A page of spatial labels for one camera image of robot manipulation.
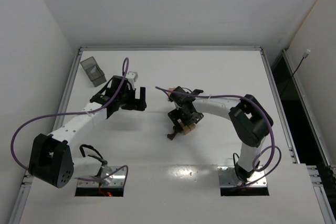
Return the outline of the aluminium table frame rail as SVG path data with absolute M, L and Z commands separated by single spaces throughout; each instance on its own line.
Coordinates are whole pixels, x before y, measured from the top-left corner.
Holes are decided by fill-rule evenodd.
M 123 197 L 77 197 L 76 181 L 57 189 L 34 179 L 16 203 L 20 223 L 333 223 L 322 186 L 299 162 L 272 72 L 259 46 L 83 47 L 60 110 L 78 111 L 96 93 L 80 60 L 94 57 L 107 77 L 124 58 L 146 88 L 144 112 L 120 110 L 83 141 L 110 165 L 129 166 Z M 241 142 L 226 119 L 206 115 L 170 141 L 174 108 L 162 92 L 182 86 L 207 95 L 252 94 L 274 121 L 281 162 L 266 178 L 267 196 L 222 196 L 218 168 L 232 164 Z

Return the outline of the metal base plate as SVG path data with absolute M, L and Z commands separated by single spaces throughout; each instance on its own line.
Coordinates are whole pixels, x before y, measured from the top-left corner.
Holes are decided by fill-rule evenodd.
M 100 176 L 106 177 L 107 175 L 113 173 L 104 180 L 97 181 L 97 178 L 92 178 L 93 181 L 77 181 L 77 188 L 98 188 L 101 185 L 102 188 L 112 188 L 112 189 L 122 189 L 126 179 L 127 169 L 121 168 L 117 171 L 119 167 L 117 166 L 105 166 Z
M 221 188 L 234 188 L 245 185 L 248 188 L 267 187 L 265 172 L 254 172 L 246 182 L 243 182 L 236 176 L 234 166 L 218 166 L 217 170 Z

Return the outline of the wide light wood block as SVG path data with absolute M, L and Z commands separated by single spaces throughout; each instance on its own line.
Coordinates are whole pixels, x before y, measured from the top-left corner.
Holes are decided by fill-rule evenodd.
M 182 129 L 185 127 L 184 123 L 180 119 L 178 119 L 178 123 Z

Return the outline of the light wood cube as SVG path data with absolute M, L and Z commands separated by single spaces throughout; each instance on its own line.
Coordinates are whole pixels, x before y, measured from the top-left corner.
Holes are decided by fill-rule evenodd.
M 183 127 L 183 133 L 184 135 L 188 134 L 190 132 L 190 128 L 188 126 Z

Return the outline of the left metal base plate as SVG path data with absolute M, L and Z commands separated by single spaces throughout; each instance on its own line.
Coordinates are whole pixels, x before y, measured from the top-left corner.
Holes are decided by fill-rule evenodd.
M 122 189 L 126 179 L 127 169 L 121 168 L 117 171 L 119 167 L 117 166 L 105 166 L 100 176 L 106 177 L 107 175 L 113 173 L 104 180 L 97 181 L 97 178 L 92 178 L 93 181 L 77 181 L 77 188 L 98 188 L 101 185 L 102 188 L 112 188 L 112 189 Z

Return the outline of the dark brown arch block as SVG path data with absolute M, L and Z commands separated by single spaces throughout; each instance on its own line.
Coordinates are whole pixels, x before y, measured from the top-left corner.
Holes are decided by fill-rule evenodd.
M 167 134 L 167 138 L 169 140 L 174 140 L 174 138 L 176 137 L 176 135 L 178 134 L 178 131 L 174 131 L 173 133 Z

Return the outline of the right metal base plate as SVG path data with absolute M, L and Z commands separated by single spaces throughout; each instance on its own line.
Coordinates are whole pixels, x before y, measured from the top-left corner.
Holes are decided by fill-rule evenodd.
M 234 166 L 218 166 L 217 170 L 221 188 L 234 188 L 245 185 L 248 188 L 267 187 L 265 172 L 254 172 L 246 182 L 243 182 L 236 176 Z

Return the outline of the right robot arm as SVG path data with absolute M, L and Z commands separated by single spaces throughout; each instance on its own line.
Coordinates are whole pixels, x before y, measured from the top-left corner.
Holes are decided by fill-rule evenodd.
M 242 183 L 248 182 L 257 171 L 261 147 L 273 126 L 272 118 L 252 95 L 212 97 L 202 93 L 202 90 L 187 92 L 180 86 L 169 89 L 168 100 L 175 104 L 175 109 L 168 113 L 173 133 L 167 138 L 173 140 L 179 133 L 188 134 L 205 113 L 231 121 L 242 142 L 240 156 L 234 164 L 235 176 Z

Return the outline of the clear smoky plastic box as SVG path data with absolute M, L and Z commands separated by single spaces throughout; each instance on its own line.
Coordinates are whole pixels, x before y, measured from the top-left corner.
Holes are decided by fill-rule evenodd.
M 88 76 L 89 80 L 95 87 L 107 81 L 104 72 L 99 67 L 94 57 L 85 59 L 81 61 L 80 64 L 83 70 L 85 71 L 86 75 Z

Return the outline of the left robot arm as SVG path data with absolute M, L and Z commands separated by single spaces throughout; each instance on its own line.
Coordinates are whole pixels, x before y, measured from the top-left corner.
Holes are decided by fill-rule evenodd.
M 74 158 L 72 151 L 90 131 L 119 109 L 146 109 L 144 87 L 140 88 L 140 97 L 135 97 L 137 78 L 137 72 L 133 71 L 125 77 L 113 76 L 68 123 L 49 135 L 35 137 L 29 174 L 56 188 L 64 187 L 71 179 L 103 183 L 112 176 L 114 171 L 107 170 L 108 162 L 100 153 Z

